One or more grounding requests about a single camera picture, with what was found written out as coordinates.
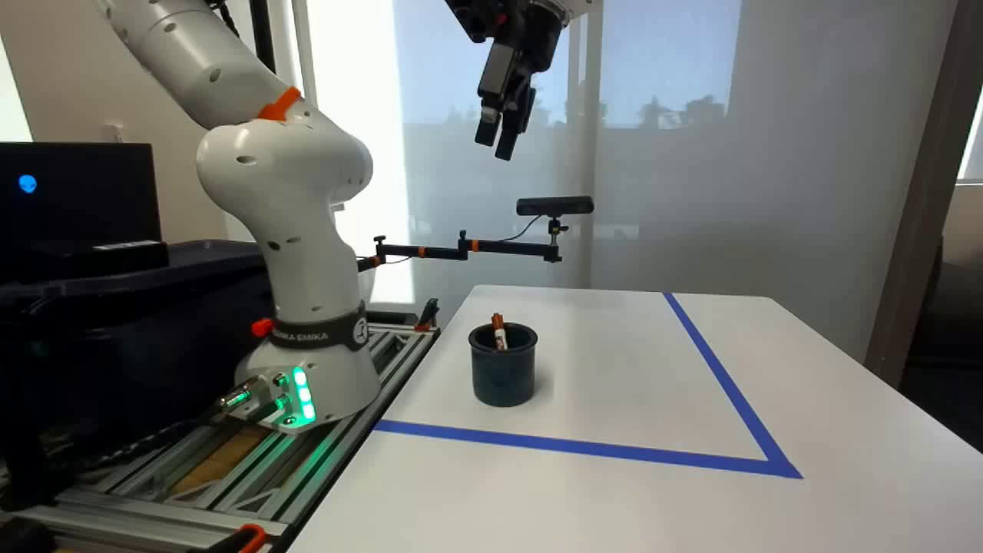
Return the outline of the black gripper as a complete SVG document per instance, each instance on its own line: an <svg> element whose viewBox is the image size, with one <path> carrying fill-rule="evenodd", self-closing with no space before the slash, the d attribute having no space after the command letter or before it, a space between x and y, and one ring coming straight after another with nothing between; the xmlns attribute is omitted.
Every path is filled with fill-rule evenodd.
<svg viewBox="0 0 983 553"><path fill-rule="evenodd" d="M596 0L445 0L474 44L492 44L480 81L475 145L492 146L497 142L497 159L511 159L519 136L529 130L536 89L525 82L554 63L561 26L587 16L593 4Z"/></svg>

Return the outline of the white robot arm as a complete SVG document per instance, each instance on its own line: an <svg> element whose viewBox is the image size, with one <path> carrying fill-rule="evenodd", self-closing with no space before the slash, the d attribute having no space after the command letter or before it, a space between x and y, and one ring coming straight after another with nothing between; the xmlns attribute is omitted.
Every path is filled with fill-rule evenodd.
<svg viewBox="0 0 983 553"><path fill-rule="evenodd" d="M475 142L506 159L529 130L531 81L596 0L445 0L489 50ZM368 146L278 78L212 0L98 0L136 60L203 130L197 178L254 235L275 329L247 355L224 409L279 434L363 411L381 394L366 299L334 212L373 180Z"/></svg>

